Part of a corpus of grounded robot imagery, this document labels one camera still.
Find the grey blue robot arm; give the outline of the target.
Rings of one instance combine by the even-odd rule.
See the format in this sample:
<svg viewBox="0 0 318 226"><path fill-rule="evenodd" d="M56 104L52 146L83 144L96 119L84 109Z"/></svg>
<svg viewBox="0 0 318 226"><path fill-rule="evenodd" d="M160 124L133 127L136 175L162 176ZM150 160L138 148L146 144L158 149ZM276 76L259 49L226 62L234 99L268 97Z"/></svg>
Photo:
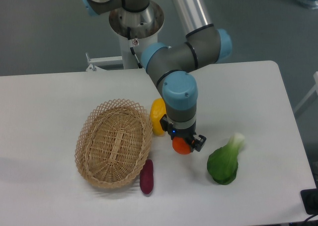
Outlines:
<svg viewBox="0 0 318 226"><path fill-rule="evenodd" d="M90 15L109 13L113 31L123 37L125 68L144 69L165 104L153 123L167 132L179 154L200 151L206 141L196 133L197 84L191 73L216 63L232 51L232 41L216 29L204 0L172 0L186 41L175 47L157 41L164 22L161 8L151 0L82 0Z"/></svg>

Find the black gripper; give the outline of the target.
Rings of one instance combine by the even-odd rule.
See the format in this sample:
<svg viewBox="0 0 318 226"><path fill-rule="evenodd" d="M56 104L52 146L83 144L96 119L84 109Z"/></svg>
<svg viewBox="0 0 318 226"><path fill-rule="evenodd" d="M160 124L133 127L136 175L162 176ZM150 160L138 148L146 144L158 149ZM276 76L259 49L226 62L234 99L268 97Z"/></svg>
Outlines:
<svg viewBox="0 0 318 226"><path fill-rule="evenodd" d="M203 148L206 142L206 137L203 135L196 135L196 123L192 124L189 128L179 129L169 122L166 114L162 116L159 122L162 130L169 134L171 140L175 137L179 137L184 139L186 142L189 142L191 152L200 152Z"/></svg>

